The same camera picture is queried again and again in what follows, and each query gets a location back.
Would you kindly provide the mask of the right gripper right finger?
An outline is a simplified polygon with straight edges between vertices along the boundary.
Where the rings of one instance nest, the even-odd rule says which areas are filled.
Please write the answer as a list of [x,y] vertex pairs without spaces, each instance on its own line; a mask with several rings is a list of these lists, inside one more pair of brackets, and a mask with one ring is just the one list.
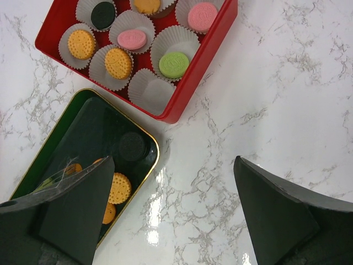
[[237,156],[234,178],[258,264],[352,264],[352,203]]

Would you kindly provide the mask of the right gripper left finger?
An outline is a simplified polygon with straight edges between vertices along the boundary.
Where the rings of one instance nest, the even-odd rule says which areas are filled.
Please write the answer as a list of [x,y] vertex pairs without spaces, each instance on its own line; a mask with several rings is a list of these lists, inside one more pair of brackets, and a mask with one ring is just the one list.
[[1,204],[1,264],[92,264],[114,174],[111,156]]

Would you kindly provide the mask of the orange round biscuit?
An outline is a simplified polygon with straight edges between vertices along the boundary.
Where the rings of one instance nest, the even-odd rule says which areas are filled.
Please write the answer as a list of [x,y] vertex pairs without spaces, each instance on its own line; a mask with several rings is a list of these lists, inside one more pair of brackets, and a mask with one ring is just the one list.
[[95,51],[95,39],[86,30],[75,30],[68,38],[68,49],[71,55],[79,60],[91,58]]
[[132,71],[130,55],[121,48],[110,49],[104,59],[107,72],[115,79],[125,80]]
[[157,13],[161,7],[160,0],[134,0],[133,5],[139,13],[152,15]]

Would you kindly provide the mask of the pink sandwich cookie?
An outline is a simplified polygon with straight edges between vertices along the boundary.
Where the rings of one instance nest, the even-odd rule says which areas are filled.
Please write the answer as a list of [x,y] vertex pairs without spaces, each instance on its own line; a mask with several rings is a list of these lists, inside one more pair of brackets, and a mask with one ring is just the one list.
[[142,48],[147,42],[144,31],[138,29],[125,30],[117,36],[118,44],[127,50]]
[[212,3],[198,3],[188,13],[188,25],[194,31],[205,33],[211,27],[217,14],[217,8]]

